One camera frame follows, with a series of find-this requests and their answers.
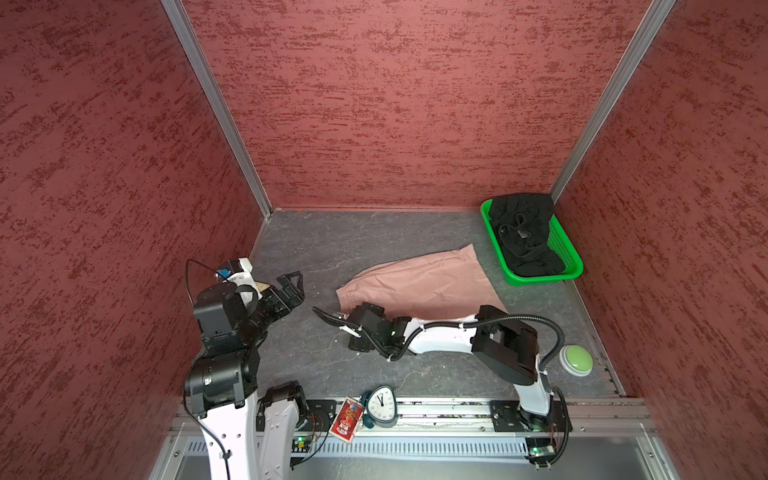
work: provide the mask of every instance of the playing card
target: playing card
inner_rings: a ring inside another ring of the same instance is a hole
[[[357,424],[360,423],[364,408],[355,400],[347,397],[344,400],[336,420],[331,425],[331,434],[339,437],[344,442],[351,442],[352,437],[357,430]]]

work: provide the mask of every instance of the black clothing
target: black clothing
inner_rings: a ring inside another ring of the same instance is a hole
[[[547,246],[553,209],[548,194],[512,194],[491,202],[491,227],[515,275],[547,276],[565,270],[563,260]]]

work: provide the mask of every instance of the gray floor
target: gray floor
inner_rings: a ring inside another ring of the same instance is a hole
[[[270,327],[260,348],[260,391],[298,380],[308,396],[358,396],[382,384],[399,396],[481,396],[514,398],[511,384],[474,356],[426,353],[386,362],[376,352],[347,349],[348,335],[326,325],[311,311],[337,311],[336,289],[377,263],[454,250],[473,243],[478,260],[510,313],[534,313],[558,322],[566,343],[590,348],[596,336],[585,325],[581,306],[566,286],[549,283],[510,286],[503,277],[479,214],[393,212],[276,212],[252,259],[256,280],[275,283],[283,273],[304,274],[306,300]],[[539,332],[541,351],[554,345],[554,333]],[[568,375],[557,360],[548,366],[552,385],[566,396],[611,396],[599,369],[584,378]]]

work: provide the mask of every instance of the pink cloth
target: pink cloth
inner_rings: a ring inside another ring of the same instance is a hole
[[[481,305],[507,311],[468,245],[460,250],[382,263],[358,273],[336,291],[343,313],[362,302],[383,306],[388,319],[455,319]]]

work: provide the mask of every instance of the red textured wall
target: red textured wall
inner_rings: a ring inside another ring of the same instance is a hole
[[[184,259],[247,255],[258,209],[157,0],[3,2],[0,72],[0,478],[146,478]]]
[[[685,479],[768,478],[768,3],[678,0],[558,203]]]
[[[277,207],[548,191],[649,0],[187,0]]]

